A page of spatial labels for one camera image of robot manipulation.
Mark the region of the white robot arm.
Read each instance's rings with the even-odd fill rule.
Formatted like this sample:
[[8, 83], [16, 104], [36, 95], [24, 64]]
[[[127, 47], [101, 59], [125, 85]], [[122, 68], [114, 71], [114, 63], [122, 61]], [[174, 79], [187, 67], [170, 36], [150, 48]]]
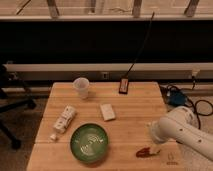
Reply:
[[155, 144], [174, 139], [213, 161], [213, 134], [192, 126], [191, 121], [194, 118], [188, 107], [176, 107], [148, 124], [150, 138]]

